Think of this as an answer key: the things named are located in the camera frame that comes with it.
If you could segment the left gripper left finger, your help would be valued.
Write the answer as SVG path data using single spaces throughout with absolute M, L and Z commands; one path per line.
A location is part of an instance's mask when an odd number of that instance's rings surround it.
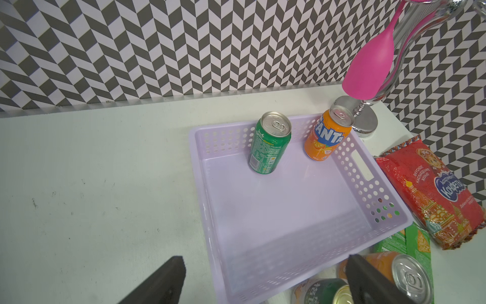
M 178 304 L 185 278 L 186 266 L 183 257 L 173 256 L 121 300 L 119 304 Z

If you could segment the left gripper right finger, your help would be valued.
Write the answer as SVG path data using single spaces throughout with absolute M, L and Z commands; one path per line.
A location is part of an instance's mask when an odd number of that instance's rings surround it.
M 361 255 L 349 256 L 346 276 L 354 303 L 414 303 Z

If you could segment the orange Fanta can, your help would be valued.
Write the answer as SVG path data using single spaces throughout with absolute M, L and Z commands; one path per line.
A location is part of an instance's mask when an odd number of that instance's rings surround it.
M 363 255 L 374 268 L 394 283 L 414 303 L 433 303 L 434 290 L 423 266 L 413 257 L 398 252 L 369 253 Z M 338 277 L 345 279 L 347 260 L 338 268 Z
M 305 152 L 312 160 L 324 161 L 344 141 L 354 124 L 353 114 L 345 107 L 332 105 L 314 125 L 305 142 Z

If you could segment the green gold can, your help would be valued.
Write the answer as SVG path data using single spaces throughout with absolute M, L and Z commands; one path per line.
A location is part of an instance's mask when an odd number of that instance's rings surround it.
M 348 282 L 345 279 L 308 279 L 292 292 L 292 304 L 353 304 Z

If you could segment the green Sprite can back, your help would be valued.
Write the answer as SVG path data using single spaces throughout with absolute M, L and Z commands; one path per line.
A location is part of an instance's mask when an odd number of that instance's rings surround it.
M 291 141 L 291 121 L 277 111 L 264 113 L 258 120 L 251 145 L 249 166 L 259 174 L 270 174 Z

